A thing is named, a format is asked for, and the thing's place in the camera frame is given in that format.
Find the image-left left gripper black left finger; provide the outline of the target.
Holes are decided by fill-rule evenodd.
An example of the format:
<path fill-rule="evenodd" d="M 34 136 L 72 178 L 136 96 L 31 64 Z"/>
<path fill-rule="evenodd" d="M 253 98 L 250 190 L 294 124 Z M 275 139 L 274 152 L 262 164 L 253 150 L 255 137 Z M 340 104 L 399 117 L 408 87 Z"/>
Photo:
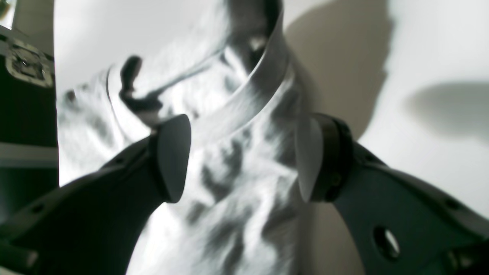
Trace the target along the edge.
<path fill-rule="evenodd" d="M 100 170 L 38 198 L 1 225 L 1 267 L 21 275 L 124 275 L 140 233 L 182 197 L 187 115 L 162 122 Z"/>

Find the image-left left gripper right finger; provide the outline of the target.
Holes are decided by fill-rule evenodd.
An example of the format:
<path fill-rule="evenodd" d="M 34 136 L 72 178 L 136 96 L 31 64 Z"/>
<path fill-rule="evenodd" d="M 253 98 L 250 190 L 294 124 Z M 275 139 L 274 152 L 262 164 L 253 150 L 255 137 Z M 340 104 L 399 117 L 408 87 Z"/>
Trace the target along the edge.
<path fill-rule="evenodd" d="M 342 120 L 299 115 L 295 150 L 302 199 L 335 206 L 365 274 L 488 274 L 488 220 L 388 167 L 353 140 Z"/>

